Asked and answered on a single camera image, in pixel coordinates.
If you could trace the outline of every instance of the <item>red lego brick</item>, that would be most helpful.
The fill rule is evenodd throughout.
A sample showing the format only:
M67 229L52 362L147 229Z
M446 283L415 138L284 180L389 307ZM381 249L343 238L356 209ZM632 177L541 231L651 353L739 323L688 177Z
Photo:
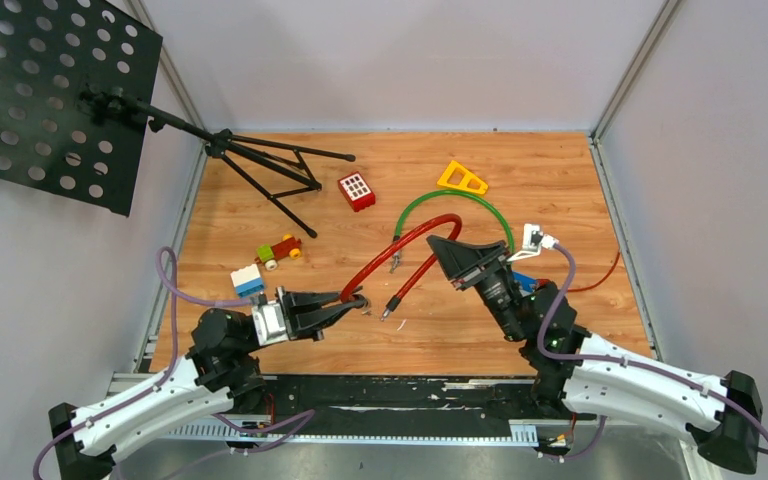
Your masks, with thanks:
M363 179L359 172L354 172L337 181L343 197L349 202L352 210L359 212L366 207L375 205L375 192Z

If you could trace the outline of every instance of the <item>red cable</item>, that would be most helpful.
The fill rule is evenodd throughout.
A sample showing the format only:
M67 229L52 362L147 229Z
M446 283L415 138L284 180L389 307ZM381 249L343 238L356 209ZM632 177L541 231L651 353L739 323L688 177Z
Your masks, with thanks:
M427 222L423 223L422 225L414 228L410 232L408 232L406 235L404 235L402 238L397 240L394 243L391 243L386 250L379 253L378 256L372 259L369 263L366 264L365 267L363 267L357 275L352 277L351 280L349 280L349 283L346 284L345 288L343 288L343 291L340 292L340 300L342 302L350 302L352 301L353 295L352 292L354 292L355 288L357 288L358 285L363 282L366 277L368 277L375 269L381 266L382 263L386 262L390 257L393 256L394 253L404 248L405 245L411 243L412 241L416 240L417 237L422 235L423 233L431 230L432 228L439 227L440 225L443 225L444 223L453 223L454 227L452 227L452 231L449 233L449 240L455 240L458 238L458 235L461 233L461 227L463 226L463 222L461 221L461 217L458 215L455 215L454 213L447 213L444 215L440 215L439 217L434 217L431 220L428 220ZM413 275L408 279L407 282L405 282L404 285L402 285L402 288L399 289L399 291L396 293L396 297L399 299L402 299L407 295L408 291L410 291L411 288L416 284L416 282L419 281L420 278L425 274L425 272L428 271L429 268L431 268L432 265L434 265L434 262L437 261L437 257L434 255L431 255L428 257L427 260L414 272Z
M586 292L587 290L593 290L599 285L602 285L603 283L605 283L605 280L607 280L608 277L610 277L611 274L614 273L614 269L617 268L617 264L619 263L620 263L620 251L617 250L617 256L614 258L614 263L611 265L611 268L608 269L608 273L606 273L604 277L602 277L598 282L594 283L593 285L588 285L586 287L581 287L581 288L570 288L569 292Z

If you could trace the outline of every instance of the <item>green lego brick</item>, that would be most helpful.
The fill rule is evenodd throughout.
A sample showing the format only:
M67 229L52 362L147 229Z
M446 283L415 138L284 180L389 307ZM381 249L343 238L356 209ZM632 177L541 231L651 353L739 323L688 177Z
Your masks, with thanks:
M272 253L272 247L269 245L261 245L257 247L257 257L261 262L266 263L275 258L275 254Z

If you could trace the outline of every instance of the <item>blue lego brick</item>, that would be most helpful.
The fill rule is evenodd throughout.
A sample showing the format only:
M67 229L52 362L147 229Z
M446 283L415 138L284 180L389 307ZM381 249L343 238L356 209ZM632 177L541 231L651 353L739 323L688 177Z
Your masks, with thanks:
M529 277L528 275L523 275L521 273L514 272L514 279L519 282L519 289L526 294L531 294L534 292L534 287L537 285L537 280Z
M262 292L264 288L265 286L263 285L263 280L256 278L240 285L235 285L234 291L237 292L238 297L243 298L248 297L249 295L254 295L258 292Z

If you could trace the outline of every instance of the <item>toy car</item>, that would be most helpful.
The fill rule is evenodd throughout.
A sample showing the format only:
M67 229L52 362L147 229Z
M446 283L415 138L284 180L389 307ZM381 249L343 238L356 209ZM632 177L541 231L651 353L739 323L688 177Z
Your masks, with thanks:
M302 256L302 241L291 234L284 235L280 243L271 247L261 245L257 247L257 257L254 259L258 265L263 265L267 270L272 271L278 268L278 260L290 257L293 260Z

